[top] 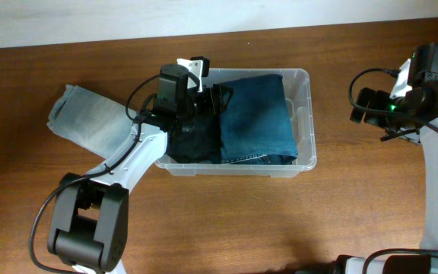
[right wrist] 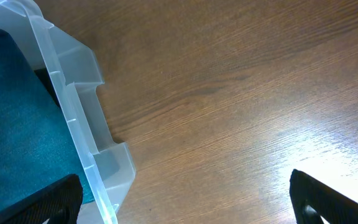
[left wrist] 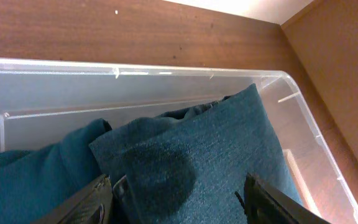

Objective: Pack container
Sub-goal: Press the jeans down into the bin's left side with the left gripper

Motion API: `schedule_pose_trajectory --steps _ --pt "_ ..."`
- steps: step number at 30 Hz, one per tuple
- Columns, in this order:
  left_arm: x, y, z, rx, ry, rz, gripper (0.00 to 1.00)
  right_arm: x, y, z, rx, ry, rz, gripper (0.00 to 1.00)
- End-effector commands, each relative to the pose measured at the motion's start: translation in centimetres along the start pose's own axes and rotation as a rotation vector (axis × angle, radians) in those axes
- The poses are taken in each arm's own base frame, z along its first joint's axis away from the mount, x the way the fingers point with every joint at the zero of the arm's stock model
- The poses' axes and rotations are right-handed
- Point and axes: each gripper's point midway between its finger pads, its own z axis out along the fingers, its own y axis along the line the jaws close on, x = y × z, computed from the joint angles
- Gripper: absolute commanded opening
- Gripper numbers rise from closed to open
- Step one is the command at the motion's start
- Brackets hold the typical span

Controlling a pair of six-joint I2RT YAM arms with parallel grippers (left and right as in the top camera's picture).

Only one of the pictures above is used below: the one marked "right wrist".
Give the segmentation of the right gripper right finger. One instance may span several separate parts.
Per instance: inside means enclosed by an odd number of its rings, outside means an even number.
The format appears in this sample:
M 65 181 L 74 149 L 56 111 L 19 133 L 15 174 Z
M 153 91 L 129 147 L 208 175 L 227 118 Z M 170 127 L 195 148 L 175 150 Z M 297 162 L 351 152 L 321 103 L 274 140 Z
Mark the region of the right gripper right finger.
M 305 172 L 294 169 L 290 198 L 297 224 L 358 223 L 358 203 Z

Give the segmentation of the dark blue jeans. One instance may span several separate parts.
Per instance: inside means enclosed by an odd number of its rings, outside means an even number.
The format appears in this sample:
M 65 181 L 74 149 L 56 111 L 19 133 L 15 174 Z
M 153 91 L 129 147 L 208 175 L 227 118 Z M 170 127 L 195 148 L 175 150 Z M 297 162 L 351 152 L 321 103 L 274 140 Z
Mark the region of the dark blue jeans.
M 61 109 L 0 29 L 0 211 L 69 174 L 94 200 Z

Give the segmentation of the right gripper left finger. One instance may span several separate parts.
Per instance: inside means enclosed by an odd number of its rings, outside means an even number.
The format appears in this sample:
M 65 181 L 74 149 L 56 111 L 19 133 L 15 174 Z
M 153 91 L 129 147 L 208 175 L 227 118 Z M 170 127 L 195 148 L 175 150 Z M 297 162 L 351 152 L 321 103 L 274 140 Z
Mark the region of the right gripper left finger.
M 70 174 L 0 211 L 0 224 L 76 224 L 83 201 L 79 177 Z

